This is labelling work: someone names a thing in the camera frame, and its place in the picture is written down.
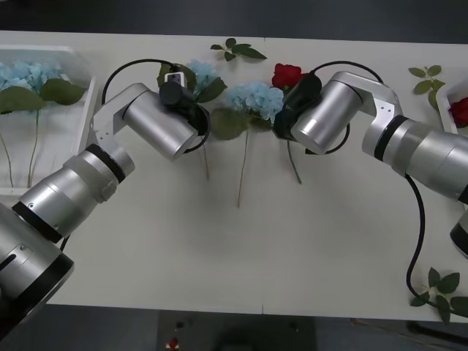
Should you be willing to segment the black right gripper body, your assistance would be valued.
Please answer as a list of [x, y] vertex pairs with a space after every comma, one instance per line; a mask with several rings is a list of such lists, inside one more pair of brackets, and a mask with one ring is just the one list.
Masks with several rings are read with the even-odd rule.
[[273, 122], [273, 133], [279, 139], [295, 141], [291, 129], [298, 120], [298, 114], [288, 106], [284, 106], [275, 116]]

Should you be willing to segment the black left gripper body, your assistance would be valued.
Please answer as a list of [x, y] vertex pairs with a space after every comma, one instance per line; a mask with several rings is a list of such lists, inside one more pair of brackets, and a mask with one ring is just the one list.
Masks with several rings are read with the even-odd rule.
[[208, 120], [205, 110], [196, 102], [188, 101], [183, 107], [183, 115], [188, 123], [196, 129], [198, 135], [205, 135], [208, 131]]

